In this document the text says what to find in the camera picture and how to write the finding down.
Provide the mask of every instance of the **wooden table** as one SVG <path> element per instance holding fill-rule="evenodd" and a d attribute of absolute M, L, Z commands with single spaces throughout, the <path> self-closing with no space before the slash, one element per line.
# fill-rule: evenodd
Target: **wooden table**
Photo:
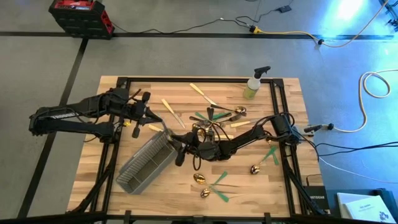
<path fill-rule="evenodd" d="M 116 80 L 117 77 L 102 77 L 98 93 L 114 88 Z M 283 81 L 289 112 L 295 117 L 296 125 L 307 125 L 307 112 L 298 78 L 284 78 Z M 225 108 L 245 106 L 248 109 L 247 118 L 249 119 L 273 114 L 269 84 L 262 84 L 254 100 L 243 98 L 242 94 L 246 86 L 243 83 L 196 83 L 196 85 L 220 106 Z M 160 114 L 167 126 L 177 134 L 188 132 L 193 124 L 188 117 L 194 116 L 196 111 L 206 114 L 206 107 L 209 106 L 209 103 L 194 91 L 189 83 L 132 83 L 130 95 L 138 88 L 142 89 L 141 94 L 143 91 L 151 92 L 149 101 L 151 110 Z M 179 125 L 162 104 L 161 99 L 163 98 L 182 118 L 186 129 Z M 108 117 L 103 116 L 99 121 L 107 120 Z M 144 126 L 141 128 L 139 138 L 133 139 L 131 133 L 134 126 L 132 124 L 123 128 L 114 178 L 119 175 L 121 166 L 155 134 L 147 126 Z M 225 130 L 228 134 L 238 136 L 252 126 L 253 124 L 238 128 L 227 126 Z M 270 124 L 265 125 L 265 128 L 274 133 Z M 91 138 L 91 135 L 87 135 L 86 140 Z M 75 208 L 94 185 L 102 146 L 98 140 L 84 144 L 68 210 Z M 200 198 L 200 192 L 204 186 L 198 185 L 193 180 L 193 174 L 196 172 L 192 167 L 192 156 L 187 155 L 183 166 L 177 167 L 171 163 L 140 195 L 129 195 L 123 192 L 116 181 L 113 181 L 108 213 L 122 215 L 125 210 L 131 210 L 135 215 L 263 217 L 264 212 L 269 212 L 272 217 L 289 217 L 281 163 L 276 166 L 270 157 L 261 166 L 260 173 L 257 175 L 249 173 L 250 167 L 257 164 L 268 150 L 268 143 L 257 141 L 239 149 L 236 155 L 228 161 L 202 161 L 199 173 L 203 174 L 209 183 L 214 182 L 224 171 L 228 172 L 228 176 L 220 182 L 221 185 L 217 186 L 219 191 L 224 192 L 230 198 L 228 203 L 222 201 L 216 194 L 211 194 L 208 198 Z M 276 155 L 280 162 L 279 150 Z M 297 157 L 302 179 L 305 179 L 307 175 L 320 173 L 315 151 L 309 144 L 298 145 Z M 311 183 L 321 185 L 322 180 L 319 176 L 311 177 Z M 99 208 L 102 205 L 103 197 L 101 195 L 103 193 L 104 187 L 101 189 L 98 200 Z M 299 200 L 295 187 L 293 187 L 293 193 L 295 209 L 296 212 L 299 212 Z"/>

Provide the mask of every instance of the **concrete floor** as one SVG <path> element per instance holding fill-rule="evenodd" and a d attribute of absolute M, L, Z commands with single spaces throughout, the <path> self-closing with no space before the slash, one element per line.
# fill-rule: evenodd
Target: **concrete floor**
<path fill-rule="evenodd" d="M 47 12 L 51 0 L 0 1 L 0 31 L 62 31 Z M 150 28 L 168 32 L 223 17 L 254 17 L 290 0 L 104 0 L 113 22 L 131 32 Z M 269 31 L 305 30 L 327 36 L 356 34 L 379 9 L 378 0 L 295 0 L 292 11 L 273 12 L 258 24 Z M 364 31 L 394 34 L 381 13 Z M 219 22 L 191 32 L 246 33 Z M 0 37 L 0 218 L 16 217 L 45 138 L 32 137 L 28 117 L 40 106 L 59 103 L 80 39 L 68 37 Z M 343 41 L 330 41 L 340 44 Z M 102 75 L 251 76 L 253 69 L 272 67 L 270 77 L 299 77 L 310 122 L 333 122 L 346 129 L 362 123 L 358 78 L 367 71 L 397 68 L 396 40 L 355 40 L 346 47 L 314 46 L 311 40 L 114 38 L 90 40 L 69 103 L 94 95 Z M 384 75 L 392 85 L 388 98 L 364 95 L 368 125 L 360 132 L 318 132 L 315 142 L 367 146 L 395 141 L 398 130 L 396 73 Z M 386 87 L 369 79 L 376 94 Z M 58 133 L 29 216 L 63 213 L 67 207 L 84 135 Z M 320 153 L 338 151 L 320 147 Z M 338 167 L 381 180 L 398 182 L 394 148 L 325 157 Z M 320 163 L 327 189 L 384 187 L 398 196 L 398 185 L 348 174 Z"/>

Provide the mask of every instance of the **cable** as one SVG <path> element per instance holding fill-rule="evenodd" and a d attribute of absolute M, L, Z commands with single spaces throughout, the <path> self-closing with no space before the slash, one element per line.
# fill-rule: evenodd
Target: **cable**
<path fill-rule="evenodd" d="M 124 32 L 126 32 L 126 33 L 129 33 L 129 31 L 127 31 L 127 30 L 125 30 L 125 29 L 123 29 L 123 28 L 119 27 L 119 26 L 118 26 L 118 25 L 116 25 L 114 22 L 112 22 L 112 24 L 113 24 L 114 26 L 116 26 L 117 28 L 119 28 L 119 29 L 123 30 Z"/>
<path fill-rule="evenodd" d="M 364 107 L 363 107 L 362 86 L 363 86 L 363 89 L 366 91 L 366 93 L 368 93 L 369 95 L 371 95 L 371 96 L 373 96 L 373 97 L 375 97 L 375 98 L 385 98 L 385 97 L 387 97 L 387 96 L 390 95 L 391 86 L 390 86 L 390 84 L 387 82 L 387 80 L 385 80 L 383 77 L 381 77 L 381 76 L 379 75 L 379 73 L 382 73 L 382 72 L 398 72 L 398 69 L 381 70 L 381 71 L 378 71 L 378 72 L 365 72 L 365 73 L 362 74 L 361 77 L 359 78 L 359 107 L 361 108 L 362 115 L 363 115 L 363 118 L 364 118 L 363 124 L 362 124 L 358 129 L 355 129 L 355 130 L 344 130 L 344 129 L 340 129 L 340 128 L 336 128 L 336 127 L 335 127 L 335 129 L 336 129 L 337 131 L 341 131 L 341 132 L 344 132 L 344 133 L 353 133 L 353 132 L 356 132 L 356 131 L 359 131 L 359 130 L 363 129 L 363 128 L 365 127 L 366 123 L 368 122 L 368 116 L 366 115 L 365 109 L 364 109 Z M 377 96 L 377 95 L 371 93 L 371 92 L 368 90 L 368 88 L 366 87 L 366 81 L 367 81 L 368 78 L 371 77 L 371 76 L 377 77 L 378 79 L 382 80 L 382 81 L 386 84 L 386 86 L 387 86 L 387 93 L 386 93 L 385 95 L 383 95 L 383 96 Z"/>
<path fill-rule="evenodd" d="M 304 137 L 302 134 L 300 134 L 295 129 L 293 129 L 293 131 L 295 131 L 297 134 L 299 134 L 306 142 L 308 142 L 314 148 L 314 150 L 315 150 L 315 152 L 317 154 L 318 161 L 319 161 L 319 153 L 318 153 L 318 149 L 317 149 L 317 146 L 315 145 L 315 143 L 311 142 L 310 140 L 308 140 L 306 137 Z"/>
<path fill-rule="evenodd" d="M 221 141 L 220 134 L 219 134 L 218 131 L 216 130 L 214 124 L 212 124 L 211 127 L 213 127 L 214 131 L 215 131 L 216 134 L 217 134 L 217 137 L 218 137 L 218 143 L 217 143 L 217 145 L 220 145 L 220 141 Z"/>
<path fill-rule="evenodd" d="M 340 154 L 340 153 L 349 153 L 349 152 L 360 151 L 360 150 L 365 150 L 365 149 L 377 149 L 380 147 L 398 147 L 398 145 L 390 146 L 391 144 L 398 144 L 398 142 L 389 142 L 389 143 L 378 144 L 378 145 L 374 145 L 374 146 L 360 147 L 360 148 L 336 146 L 336 145 L 327 144 L 327 143 L 320 143 L 320 144 L 317 144 L 315 147 L 318 147 L 320 145 L 326 145 L 326 146 L 338 147 L 338 148 L 342 148 L 342 149 L 352 149 L 350 151 L 341 151 L 341 152 L 334 152 L 334 153 L 330 153 L 330 154 L 319 155 L 319 156 L 332 156 L 332 155 L 336 155 L 336 154 Z"/>
<path fill-rule="evenodd" d="M 314 177 L 314 176 L 318 176 L 318 175 L 322 175 L 322 174 L 311 174 L 311 175 L 307 175 L 305 177 L 305 182 L 307 183 L 307 186 L 310 186 L 310 181 L 308 180 L 309 177 Z"/>
<path fill-rule="evenodd" d="M 136 96 L 138 95 L 139 92 L 141 92 L 141 89 L 138 89 L 133 95 L 131 95 L 131 96 L 127 99 L 127 102 L 130 101 L 130 100 L 133 100 L 134 97 L 136 97 Z"/>
<path fill-rule="evenodd" d="M 293 127 L 294 124 L 296 123 L 296 120 L 294 119 L 293 115 L 289 112 L 281 112 L 281 114 L 287 114 L 292 118 L 292 122 L 290 123 L 290 127 Z"/>
<path fill-rule="evenodd" d="M 359 177 L 364 177 L 364 178 L 367 178 L 367 179 L 369 179 L 369 180 L 375 180 L 375 181 L 382 182 L 382 183 L 387 183 L 387 184 L 398 184 L 398 182 L 391 182 L 391 181 L 385 181 L 385 180 L 378 180 L 378 179 L 375 179 L 375 178 L 372 178 L 372 177 L 367 177 L 367 176 L 362 175 L 362 174 L 357 174 L 357 173 L 354 173 L 354 172 L 351 172 L 351 171 L 348 171 L 348 170 L 344 170 L 344 169 L 339 168 L 339 167 L 337 167 L 337 166 L 331 165 L 330 163 L 328 163 L 327 161 L 325 161 L 325 160 L 322 159 L 322 158 L 319 158 L 319 159 L 320 159 L 321 161 L 323 161 L 326 165 L 328 165 L 328 166 L 330 166 L 330 167 L 332 167 L 332 168 L 335 168 L 335 169 L 338 169 L 338 170 L 347 172 L 347 173 L 349 173 L 349 174 L 354 174 L 354 175 L 357 175 L 357 176 L 359 176 Z"/>
<path fill-rule="evenodd" d="M 286 6 L 290 6 L 290 5 L 293 3 L 293 1 L 294 1 L 294 0 L 291 0 L 290 3 L 289 3 L 288 5 L 286 5 Z M 249 26 L 249 24 L 247 24 L 247 23 L 245 23 L 245 22 L 243 22 L 243 21 L 240 21 L 239 19 L 240 19 L 240 18 L 247 18 L 247 19 L 249 19 L 249 20 L 251 20 L 251 21 L 253 21 L 253 22 L 260 22 L 260 20 L 261 20 L 261 18 L 262 18 L 263 16 L 266 16 L 266 15 L 272 13 L 272 12 L 278 11 L 278 9 L 280 9 L 280 8 L 282 8 L 282 7 L 284 7 L 284 6 L 277 7 L 277 8 L 272 9 L 272 10 L 266 12 L 266 13 L 261 14 L 261 15 L 259 16 L 258 20 L 252 19 L 252 18 L 250 18 L 249 16 L 238 16 L 238 17 L 235 18 L 235 20 Z"/>
<path fill-rule="evenodd" d="M 226 134 L 226 132 L 224 131 L 224 129 L 221 127 L 221 125 L 219 125 L 219 124 L 216 124 L 216 123 L 212 123 L 212 125 L 215 125 L 215 126 L 217 126 L 218 128 L 220 128 L 221 130 L 222 130 L 222 132 L 224 133 L 224 135 L 225 135 L 225 137 L 230 141 L 231 139 L 228 137 L 228 135 Z"/>
<path fill-rule="evenodd" d="M 308 32 L 305 32 L 305 31 L 268 32 L 268 31 L 262 31 L 262 30 L 260 30 L 258 27 L 253 26 L 254 29 L 253 29 L 252 32 L 253 32 L 254 34 L 305 34 L 305 35 L 310 36 L 315 42 L 318 42 L 319 45 L 323 44 L 323 45 L 325 45 L 325 46 L 327 46 L 327 47 L 334 47 L 334 48 L 337 48 L 337 47 L 344 47 L 344 46 L 346 46 L 347 44 L 351 43 L 353 40 L 355 40 L 359 35 L 361 35 L 361 33 L 368 27 L 368 25 L 370 25 L 370 23 L 376 18 L 376 16 L 379 15 L 379 13 L 382 11 L 382 9 L 384 8 L 384 6 L 386 6 L 386 4 L 388 3 L 388 1 L 389 1 L 389 0 L 386 0 L 386 1 L 385 1 L 385 3 L 380 7 L 380 9 L 377 11 L 377 13 L 373 16 L 373 18 L 361 29 L 361 31 L 360 31 L 358 34 L 356 34 L 351 40 L 349 40 L 349 41 L 347 41 L 346 43 L 341 44 L 341 45 L 329 45 L 329 44 L 326 44 L 326 43 L 323 41 L 323 39 L 318 39 L 318 38 L 314 37 L 312 34 L 309 34 Z"/>
<path fill-rule="evenodd" d="M 199 151 L 199 149 L 197 148 L 197 147 L 194 147 L 195 149 L 196 149 L 196 153 L 193 155 L 193 158 L 192 158 L 192 166 L 193 166 L 193 169 L 195 170 L 195 171 L 198 171 L 199 169 L 200 169 L 200 167 L 201 167 L 201 156 L 200 156 L 200 151 Z M 199 158 L 199 166 L 197 167 L 196 166 L 196 164 L 195 164 L 195 159 L 196 158 Z"/>
<path fill-rule="evenodd" d="M 96 139 L 97 137 L 93 137 L 92 139 L 89 139 L 89 140 L 87 140 L 87 141 L 83 141 L 83 142 L 91 142 L 91 141 L 93 141 L 94 139 Z"/>
<path fill-rule="evenodd" d="M 157 30 L 157 29 L 155 29 L 155 28 L 152 28 L 152 29 L 144 30 L 144 31 L 141 31 L 141 32 L 138 32 L 138 33 L 139 33 L 139 34 L 143 34 L 143 33 L 150 32 L 150 31 L 156 31 L 156 32 L 158 32 L 158 33 L 160 33 L 160 34 L 165 34 L 165 35 L 167 35 L 167 34 L 176 34 L 176 33 L 179 33 L 179 32 L 189 31 L 189 30 L 192 30 L 192 29 L 195 29 L 195 28 L 199 28 L 199 27 L 204 27 L 204 26 L 213 24 L 213 23 L 218 22 L 218 21 L 234 22 L 234 23 L 235 23 L 236 25 L 238 25 L 238 26 L 245 27 L 245 28 L 249 28 L 249 25 L 242 25 L 242 24 L 236 22 L 235 20 L 219 18 L 219 19 L 216 19 L 216 20 L 211 21 L 211 22 L 207 22 L 207 23 L 202 24 L 202 25 L 193 26 L 193 27 L 190 27 L 190 28 L 188 28 L 188 29 L 175 30 L 175 31 L 172 31 L 172 32 L 162 32 L 162 31 L 159 31 L 159 30 Z M 115 25 L 117 28 L 123 30 L 124 32 L 126 32 L 126 33 L 128 33 L 128 34 L 132 33 L 132 32 L 129 32 L 129 31 L 125 30 L 125 29 L 120 28 L 118 25 L 116 25 L 116 24 L 114 24 L 114 23 L 113 23 L 113 25 Z"/>

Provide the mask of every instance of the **black cable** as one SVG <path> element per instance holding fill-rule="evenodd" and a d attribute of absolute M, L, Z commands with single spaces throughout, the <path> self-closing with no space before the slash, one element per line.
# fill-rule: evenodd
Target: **black cable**
<path fill-rule="evenodd" d="M 201 167 L 201 157 L 200 157 L 199 149 L 197 147 L 194 147 L 194 148 L 196 149 L 196 153 L 193 155 L 193 158 L 192 158 L 192 166 L 195 171 L 198 171 Z M 195 163 L 195 159 L 197 157 L 199 157 L 199 166 L 198 167 L 196 167 L 196 163 Z"/>
<path fill-rule="evenodd" d="M 93 141 L 94 139 L 96 139 L 97 137 L 95 136 L 95 137 L 93 137 L 92 139 L 89 139 L 89 140 L 87 140 L 87 141 L 83 141 L 83 142 L 91 142 L 91 141 Z"/>
<path fill-rule="evenodd" d="M 261 124 L 261 125 L 263 125 L 263 124 L 265 124 L 267 121 L 269 121 L 270 118 L 273 118 L 274 116 L 275 116 L 275 115 L 272 115 L 272 116 L 265 116 L 265 117 L 259 119 L 258 121 L 256 121 L 256 122 L 254 123 L 254 125 L 253 125 L 253 128 L 252 128 L 252 130 L 251 130 L 251 132 L 250 132 L 250 135 L 252 135 L 252 134 L 254 133 L 254 128 L 260 123 L 260 121 L 265 120 L 265 121 Z"/>
<path fill-rule="evenodd" d="M 293 127 L 294 124 L 296 123 L 296 120 L 294 119 L 293 115 L 291 113 L 288 112 L 282 112 L 281 114 L 287 114 L 292 118 L 292 122 L 290 123 L 290 127 Z"/>
<path fill-rule="evenodd" d="M 86 124 L 91 124 L 92 122 L 87 122 L 87 121 L 83 121 L 79 116 L 79 114 L 73 109 L 73 108 L 69 108 L 69 107 L 65 107 L 64 109 L 66 109 L 67 111 L 71 111 L 73 114 L 75 114 L 75 118 L 77 118 L 80 122 L 82 123 L 86 123 Z"/>
<path fill-rule="evenodd" d="M 217 136 L 218 136 L 218 143 L 217 143 L 217 145 L 220 145 L 220 141 L 221 141 L 220 134 L 218 134 L 218 131 L 217 131 L 217 129 L 215 128 L 214 124 L 212 124 L 211 126 L 213 127 L 214 131 L 216 132 L 216 134 L 217 134 Z"/>
<path fill-rule="evenodd" d="M 264 132 L 265 132 L 266 134 L 268 134 L 269 136 L 271 136 L 271 137 L 272 137 L 272 134 L 271 134 L 269 131 L 267 131 L 267 130 L 264 130 Z"/>
<path fill-rule="evenodd" d="M 304 137 L 302 134 L 300 134 L 298 131 L 296 131 L 296 130 L 294 130 L 293 129 L 293 131 L 295 131 L 297 134 L 299 134 L 306 142 L 308 142 L 313 148 L 314 148 L 314 150 L 315 150 L 315 152 L 316 152 L 316 154 L 317 154 L 317 159 L 318 159 L 318 161 L 319 161 L 319 153 L 318 153 L 318 149 L 317 149 L 317 146 L 315 145 L 315 143 L 314 142 L 311 142 L 310 140 L 308 140 L 306 137 Z"/>
<path fill-rule="evenodd" d="M 309 178 L 309 177 L 313 177 L 313 176 L 317 176 L 317 175 L 321 175 L 321 174 L 311 174 L 311 175 L 307 175 L 307 176 L 306 176 L 305 181 L 306 181 L 306 183 L 307 183 L 307 186 L 310 185 L 310 181 L 308 181 L 308 178 Z"/>
<path fill-rule="evenodd" d="M 119 28 L 119 29 L 123 30 L 124 32 L 126 32 L 126 33 L 129 33 L 129 31 L 127 31 L 127 30 L 125 30 L 125 29 L 123 29 L 123 28 L 119 27 L 119 26 L 118 26 L 118 25 L 116 25 L 114 22 L 112 22 L 112 24 L 113 24 L 114 26 L 116 26 L 117 28 Z"/>
<path fill-rule="evenodd" d="M 378 145 L 373 145 L 373 146 L 366 146 L 366 147 L 359 147 L 359 148 L 336 146 L 333 144 L 320 143 L 320 144 L 317 144 L 315 147 L 318 147 L 321 145 L 326 145 L 326 146 L 337 147 L 337 148 L 341 148 L 341 149 L 352 149 L 350 151 L 341 151 L 341 152 L 334 152 L 334 153 L 330 153 L 330 154 L 319 155 L 319 156 L 332 156 L 332 155 L 336 155 L 336 154 L 340 154 L 340 153 L 349 153 L 349 152 L 355 152 L 355 151 L 360 151 L 360 150 L 365 150 L 365 149 L 377 149 L 380 147 L 398 147 L 398 145 L 389 146 L 390 144 L 398 144 L 398 142 L 389 142 L 389 143 L 378 144 Z"/>
<path fill-rule="evenodd" d="M 235 23 L 236 25 L 238 25 L 238 26 L 245 27 L 245 28 L 249 28 L 248 26 L 242 25 L 242 24 L 240 24 L 240 23 L 238 23 L 238 22 L 236 22 L 235 20 L 232 20 L 232 19 L 216 19 L 216 20 L 214 20 L 214 21 L 207 22 L 207 23 L 202 24 L 202 25 L 193 26 L 193 27 L 190 27 L 190 28 L 188 28 L 188 29 L 175 30 L 175 31 L 173 31 L 173 32 L 162 32 L 162 31 L 159 31 L 159 30 L 157 30 L 157 29 L 155 29 L 155 28 L 152 28 L 152 29 L 144 30 L 144 31 L 141 31 L 141 32 L 138 32 L 138 33 L 139 33 L 139 34 L 143 34 L 143 33 L 150 32 L 150 31 L 156 31 L 156 32 L 158 32 L 158 33 L 160 33 L 160 34 L 165 34 L 165 35 L 167 35 L 167 34 L 176 34 L 176 33 L 179 33 L 179 32 L 189 31 L 189 30 L 192 30 L 192 29 L 195 29 L 195 28 L 199 28 L 199 27 L 204 27 L 204 26 L 213 24 L 213 23 L 218 22 L 218 21 L 234 22 L 234 23 Z M 128 34 L 131 33 L 131 32 L 129 32 L 129 31 L 126 31 L 125 29 L 120 28 L 119 26 L 117 26 L 117 25 L 114 24 L 114 23 L 113 23 L 113 25 L 115 25 L 117 28 L 123 30 L 124 32 L 126 32 L 126 33 L 128 33 Z"/>
<path fill-rule="evenodd" d="M 201 130 L 201 131 L 203 131 L 203 142 L 205 142 L 206 141 L 206 137 L 207 137 L 207 132 L 206 132 L 206 129 L 204 129 L 204 128 L 198 128 L 198 131 L 199 130 Z"/>
<path fill-rule="evenodd" d="M 139 92 L 141 92 L 141 89 L 138 89 L 133 95 L 131 95 L 131 96 L 127 99 L 127 102 L 128 102 L 129 100 L 134 99 L 134 97 L 136 97 L 136 96 L 138 95 Z"/>
<path fill-rule="evenodd" d="M 294 1 L 294 0 L 291 0 L 290 3 L 289 3 L 288 5 L 286 5 L 286 6 L 290 6 L 290 5 L 293 3 L 293 1 Z M 241 21 L 241 20 L 239 20 L 239 19 L 240 19 L 240 18 L 246 18 L 246 19 L 249 19 L 249 20 L 251 20 L 251 21 L 253 21 L 253 22 L 260 22 L 260 21 L 261 21 L 261 18 L 262 18 L 263 16 L 266 16 L 266 15 L 268 15 L 268 14 L 274 12 L 274 11 L 278 11 L 278 9 L 280 9 L 281 7 L 272 9 L 272 10 L 266 12 L 266 13 L 261 14 L 261 15 L 259 16 L 258 20 L 252 19 L 252 18 L 250 18 L 249 16 L 238 16 L 238 17 L 235 18 L 235 20 L 238 21 L 238 22 L 240 22 L 240 23 L 246 24 L 246 25 L 249 25 L 249 24 L 247 24 L 246 22 Z"/>
<path fill-rule="evenodd" d="M 218 128 L 220 128 L 221 130 L 222 130 L 222 132 L 225 134 L 225 137 L 230 141 L 231 139 L 228 137 L 228 135 L 226 134 L 226 132 L 225 132 L 225 130 L 221 127 L 221 125 L 219 125 L 219 124 L 215 124 Z"/>

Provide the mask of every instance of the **yellow extension cord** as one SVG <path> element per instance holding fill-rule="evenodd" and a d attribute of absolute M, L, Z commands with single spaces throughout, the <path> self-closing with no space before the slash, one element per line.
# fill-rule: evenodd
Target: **yellow extension cord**
<path fill-rule="evenodd" d="M 384 6 L 386 6 L 386 4 L 388 3 L 389 0 L 386 0 L 385 3 L 380 7 L 380 9 L 378 10 L 378 12 L 373 16 L 373 18 L 366 24 L 366 26 L 363 27 L 363 29 L 361 29 L 361 31 L 356 34 L 351 40 L 347 41 L 344 44 L 341 45 L 329 45 L 324 43 L 323 41 L 321 42 L 323 45 L 327 46 L 327 47 L 344 47 L 347 44 L 351 43 L 353 40 L 355 40 L 359 35 L 361 35 L 361 33 L 368 27 L 368 25 L 374 20 L 374 18 L 376 18 L 376 16 L 382 11 L 382 9 L 384 8 Z M 257 26 L 255 27 L 255 29 L 253 30 L 253 34 L 305 34 L 310 36 L 315 42 L 318 42 L 319 44 L 319 40 L 318 38 L 314 37 L 312 34 L 309 34 L 308 32 L 305 31 L 287 31 L 287 32 L 267 32 L 267 31 L 262 31 L 260 30 Z"/>

